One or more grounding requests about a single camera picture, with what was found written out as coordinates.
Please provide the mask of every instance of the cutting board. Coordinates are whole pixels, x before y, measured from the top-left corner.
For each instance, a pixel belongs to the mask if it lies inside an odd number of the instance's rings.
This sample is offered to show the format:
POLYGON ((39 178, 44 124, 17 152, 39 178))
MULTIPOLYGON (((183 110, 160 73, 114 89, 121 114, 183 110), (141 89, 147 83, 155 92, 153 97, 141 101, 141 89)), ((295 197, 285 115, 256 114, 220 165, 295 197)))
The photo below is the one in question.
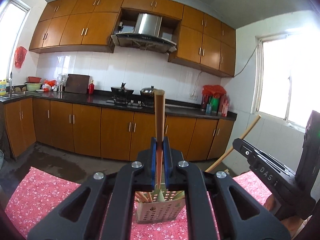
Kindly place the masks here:
POLYGON ((90 76, 68 74, 65 92, 86 94, 88 90, 90 76))

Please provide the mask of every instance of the red bowl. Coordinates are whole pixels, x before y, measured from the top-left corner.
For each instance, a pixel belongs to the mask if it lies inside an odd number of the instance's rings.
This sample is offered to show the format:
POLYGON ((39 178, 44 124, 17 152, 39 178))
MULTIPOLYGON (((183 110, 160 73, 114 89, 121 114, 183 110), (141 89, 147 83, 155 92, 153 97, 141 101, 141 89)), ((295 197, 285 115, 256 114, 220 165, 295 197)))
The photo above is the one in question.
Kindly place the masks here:
POLYGON ((29 83, 40 83, 41 78, 38 77, 28 77, 29 83))

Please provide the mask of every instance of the cabinet door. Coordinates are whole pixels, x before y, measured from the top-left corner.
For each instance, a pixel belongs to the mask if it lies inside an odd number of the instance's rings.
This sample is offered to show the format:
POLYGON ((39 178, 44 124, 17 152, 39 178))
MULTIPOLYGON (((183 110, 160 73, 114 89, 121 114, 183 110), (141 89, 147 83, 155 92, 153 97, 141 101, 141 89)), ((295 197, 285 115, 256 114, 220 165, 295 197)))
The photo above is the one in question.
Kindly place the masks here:
POLYGON ((76 5, 77 0, 62 0, 60 5, 56 8, 55 17, 70 15, 76 5))
POLYGON ((155 136, 155 115, 134 113, 130 146, 130 161, 137 160, 138 152, 149 149, 151 137, 155 136))
POLYGON ((221 41, 203 34, 200 63, 219 70, 221 41))
POLYGON ((52 146, 74 152, 72 131, 72 104, 51 101, 51 138, 52 146))
POLYGON ((181 26, 177 56, 189 61, 200 63, 202 33, 181 26))
POLYGON ((185 5, 183 9, 182 25, 203 33, 204 13, 185 5))
POLYGON ((121 8, 151 12, 155 0, 124 0, 121 8))
POLYGON ((42 22, 45 20, 50 20, 53 17, 53 15, 55 14, 57 7, 61 5, 61 1, 62 0, 55 0, 55 1, 47 3, 47 5, 44 8, 42 15, 39 19, 39 22, 42 22))
POLYGON ((23 139, 20 101, 5 105, 5 119, 11 150, 18 157, 27 149, 23 139))
POLYGON ((118 12, 123 0, 98 0, 94 12, 118 12))
POLYGON ((98 0, 77 0, 71 14, 93 12, 98 0))
POLYGON ((75 152, 100 157, 101 107, 73 104, 75 152))
POLYGON ((52 146, 50 100, 33 98, 33 120, 37 141, 52 146))
POLYGON ((47 33, 51 20, 38 22, 35 32, 33 33, 29 49, 41 48, 44 42, 44 36, 47 33))
POLYGON ((60 45, 80 45, 92 13, 70 15, 60 45))
POLYGON ((20 100, 23 138, 27 148, 36 142, 32 108, 32 98, 20 100))
POLYGON ((53 18, 50 22, 47 34, 44 37, 42 47, 58 46, 62 37, 64 28, 66 27, 69 16, 53 18))
POLYGON ((221 41, 232 48, 236 47, 236 30, 221 23, 221 41))
POLYGON ((233 121, 220 119, 213 138, 208 159, 220 158, 225 153, 233 128, 233 121))
POLYGON ((167 116, 164 126, 164 136, 168 136, 172 149, 181 151, 187 157, 189 146, 195 128, 196 118, 167 116))
POLYGON ((236 66, 236 49, 222 42, 219 70, 229 74, 230 76, 234 76, 235 66, 236 66))
POLYGON ((203 33, 221 41, 221 21, 205 13, 203 33))
POLYGON ((82 44, 107 45, 118 13, 92 13, 82 44))
POLYGON ((155 0, 152 12, 181 20, 183 4, 171 0, 155 0))
POLYGON ((218 120, 197 119, 186 158, 187 161, 207 159, 217 124, 218 120))
POLYGON ((129 160, 133 112, 103 108, 101 111, 101 157, 129 160))

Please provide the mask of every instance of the electrical outlet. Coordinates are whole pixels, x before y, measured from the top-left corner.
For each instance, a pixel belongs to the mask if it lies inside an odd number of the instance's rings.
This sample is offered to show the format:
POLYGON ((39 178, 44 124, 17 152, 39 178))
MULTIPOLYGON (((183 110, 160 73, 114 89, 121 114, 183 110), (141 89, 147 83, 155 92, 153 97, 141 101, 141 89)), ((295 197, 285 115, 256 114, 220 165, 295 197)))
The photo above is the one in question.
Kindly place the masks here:
POLYGON ((197 101, 198 96, 197 96, 197 95, 192 95, 192 94, 190 94, 190 95, 189 95, 189 99, 197 101))

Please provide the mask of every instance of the stainless steel range hood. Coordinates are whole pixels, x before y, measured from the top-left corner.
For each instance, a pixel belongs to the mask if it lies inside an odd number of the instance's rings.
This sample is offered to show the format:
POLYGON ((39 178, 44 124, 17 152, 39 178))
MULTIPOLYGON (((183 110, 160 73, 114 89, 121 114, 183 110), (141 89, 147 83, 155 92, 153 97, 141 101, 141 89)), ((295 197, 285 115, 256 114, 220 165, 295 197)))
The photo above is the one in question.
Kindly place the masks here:
POLYGON ((140 13, 133 32, 116 33, 111 35, 116 46, 147 49, 166 53, 176 51, 176 43, 159 38, 162 17, 140 13))

